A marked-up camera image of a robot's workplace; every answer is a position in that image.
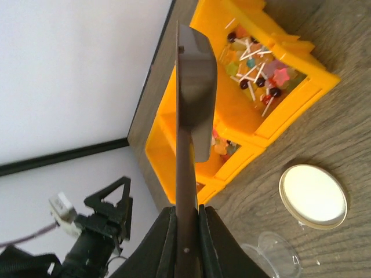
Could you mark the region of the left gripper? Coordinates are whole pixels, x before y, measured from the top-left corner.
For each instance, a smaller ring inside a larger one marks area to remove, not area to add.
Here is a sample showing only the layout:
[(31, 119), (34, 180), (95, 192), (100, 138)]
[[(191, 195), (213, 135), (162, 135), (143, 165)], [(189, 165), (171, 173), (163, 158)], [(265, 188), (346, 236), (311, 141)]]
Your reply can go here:
[(133, 198), (129, 197), (130, 178), (123, 176), (112, 184), (86, 197), (90, 216), (79, 214), (74, 221), (82, 231), (92, 231), (114, 242), (114, 251), (122, 252), (122, 242), (129, 241), (132, 228)]

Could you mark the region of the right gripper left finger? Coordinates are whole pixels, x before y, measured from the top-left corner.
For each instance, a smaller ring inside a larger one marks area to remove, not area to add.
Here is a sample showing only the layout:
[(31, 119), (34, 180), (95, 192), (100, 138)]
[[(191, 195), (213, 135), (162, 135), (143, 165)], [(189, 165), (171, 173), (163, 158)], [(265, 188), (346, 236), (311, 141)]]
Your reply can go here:
[(111, 277), (174, 277), (175, 207), (164, 208), (133, 254)]

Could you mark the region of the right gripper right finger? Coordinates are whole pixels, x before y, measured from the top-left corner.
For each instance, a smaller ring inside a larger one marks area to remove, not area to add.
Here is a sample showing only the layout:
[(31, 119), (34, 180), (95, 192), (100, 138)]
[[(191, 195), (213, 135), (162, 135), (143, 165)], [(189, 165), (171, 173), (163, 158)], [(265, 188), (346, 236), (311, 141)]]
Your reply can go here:
[(199, 206), (203, 277), (267, 277), (243, 251), (212, 206)]

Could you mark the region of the clear plastic jar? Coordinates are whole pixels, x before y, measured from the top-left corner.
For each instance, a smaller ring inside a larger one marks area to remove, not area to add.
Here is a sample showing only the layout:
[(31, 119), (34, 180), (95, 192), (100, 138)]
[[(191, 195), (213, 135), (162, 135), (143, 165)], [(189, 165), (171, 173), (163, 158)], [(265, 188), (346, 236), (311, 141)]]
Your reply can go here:
[(243, 243), (243, 251), (268, 277), (301, 277), (302, 266), (296, 250), (279, 234), (262, 232), (257, 244)]

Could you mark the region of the gold jar lid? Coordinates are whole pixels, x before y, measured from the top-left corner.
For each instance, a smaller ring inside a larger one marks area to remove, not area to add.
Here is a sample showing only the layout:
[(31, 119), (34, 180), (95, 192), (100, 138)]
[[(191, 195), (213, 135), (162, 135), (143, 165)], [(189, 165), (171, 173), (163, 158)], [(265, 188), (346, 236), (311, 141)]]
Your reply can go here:
[(318, 166), (296, 164), (287, 168), (279, 180), (279, 194), (287, 211), (310, 228), (334, 229), (348, 213), (345, 190)]

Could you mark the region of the orange bin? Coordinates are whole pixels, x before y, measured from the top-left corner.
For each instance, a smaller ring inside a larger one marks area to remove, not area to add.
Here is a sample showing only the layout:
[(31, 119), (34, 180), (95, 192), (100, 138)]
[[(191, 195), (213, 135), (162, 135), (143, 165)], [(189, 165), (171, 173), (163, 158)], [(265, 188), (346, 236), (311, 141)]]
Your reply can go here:
[[(176, 115), (155, 117), (146, 143), (146, 155), (154, 169), (167, 199), (176, 202)], [(207, 162), (196, 164), (197, 197), (205, 204), (224, 188), (229, 172), (225, 161), (211, 150)]]
[(197, 179), (230, 181), (248, 161), (263, 152), (263, 147), (247, 142), (262, 122), (247, 95), (236, 81), (218, 69), (218, 87), (214, 113), (214, 140), (208, 161), (195, 166)]
[(264, 1), (199, 1), (191, 26), (218, 61), (217, 132), (268, 145), (339, 83), (315, 59), (314, 45), (288, 34)]

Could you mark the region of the brown plastic scoop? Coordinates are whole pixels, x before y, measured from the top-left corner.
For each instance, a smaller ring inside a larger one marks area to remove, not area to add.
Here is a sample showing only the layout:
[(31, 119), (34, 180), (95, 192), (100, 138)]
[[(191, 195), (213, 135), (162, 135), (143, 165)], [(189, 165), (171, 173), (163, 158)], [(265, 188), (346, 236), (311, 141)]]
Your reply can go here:
[(176, 29), (175, 277), (201, 277), (196, 163), (209, 159), (217, 89), (217, 63), (207, 36)]

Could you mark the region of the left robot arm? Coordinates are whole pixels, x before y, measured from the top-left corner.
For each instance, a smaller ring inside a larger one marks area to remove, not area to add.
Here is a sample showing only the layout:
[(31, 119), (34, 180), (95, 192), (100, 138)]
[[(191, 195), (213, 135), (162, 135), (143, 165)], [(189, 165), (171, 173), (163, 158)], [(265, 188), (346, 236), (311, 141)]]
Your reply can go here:
[(122, 177), (84, 200), (93, 214), (78, 214), (72, 230), (78, 238), (63, 262), (54, 254), (15, 256), (1, 260), (1, 276), (105, 277), (108, 261), (120, 255), (124, 240), (130, 239), (133, 199), (130, 178)]

